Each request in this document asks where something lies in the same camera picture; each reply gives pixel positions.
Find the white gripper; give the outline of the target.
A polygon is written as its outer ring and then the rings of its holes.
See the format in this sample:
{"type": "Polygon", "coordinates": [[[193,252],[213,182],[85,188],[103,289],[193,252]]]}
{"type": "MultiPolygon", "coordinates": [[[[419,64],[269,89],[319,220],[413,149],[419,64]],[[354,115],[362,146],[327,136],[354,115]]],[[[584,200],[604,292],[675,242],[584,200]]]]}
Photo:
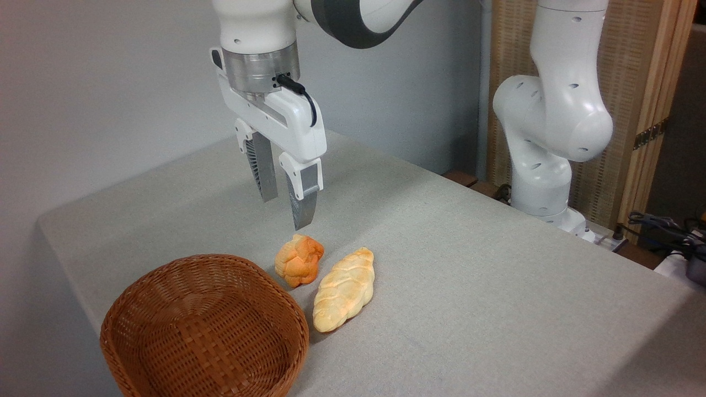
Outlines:
{"type": "Polygon", "coordinates": [[[320,157],[327,138],[319,105],[311,97],[280,88],[258,97],[234,90],[226,75],[221,48],[210,48],[226,106],[237,116],[234,123],[240,151],[264,202],[278,197],[271,143],[281,148],[281,168],[287,177],[293,226],[300,230],[315,216],[318,192],[323,190],[320,157]]]}

